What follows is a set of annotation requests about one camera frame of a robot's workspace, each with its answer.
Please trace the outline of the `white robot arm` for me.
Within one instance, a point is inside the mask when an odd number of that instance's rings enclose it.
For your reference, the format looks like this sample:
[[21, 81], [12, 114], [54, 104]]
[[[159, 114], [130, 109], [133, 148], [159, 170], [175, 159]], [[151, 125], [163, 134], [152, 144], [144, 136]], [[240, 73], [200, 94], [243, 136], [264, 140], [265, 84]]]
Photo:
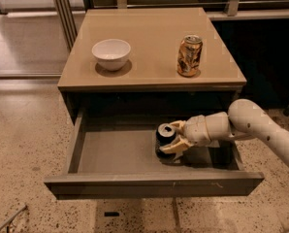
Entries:
[[243, 141], [257, 138], [289, 168], [289, 131], [247, 99], [234, 101], [228, 112], [193, 116], [188, 120], [163, 123], [157, 127], [158, 150], [164, 154], [182, 153], [213, 141]]

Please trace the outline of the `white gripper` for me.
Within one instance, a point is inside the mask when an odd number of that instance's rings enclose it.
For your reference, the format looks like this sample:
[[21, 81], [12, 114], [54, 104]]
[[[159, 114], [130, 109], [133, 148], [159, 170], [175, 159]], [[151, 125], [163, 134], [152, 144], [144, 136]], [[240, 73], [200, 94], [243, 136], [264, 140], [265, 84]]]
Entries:
[[176, 120], [170, 125], [181, 136], [176, 136], [168, 145], [161, 147], [164, 153], [174, 153], [174, 158], [160, 158], [163, 160], [173, 161], [178, 154], [182, 154], [193, 145], [202, 147], [210, 144], [215, 140], [224, 140], [231, 135], [231, 127], [228, 116], [225, 112], [209, 116], [193, 116], [185, 120]]

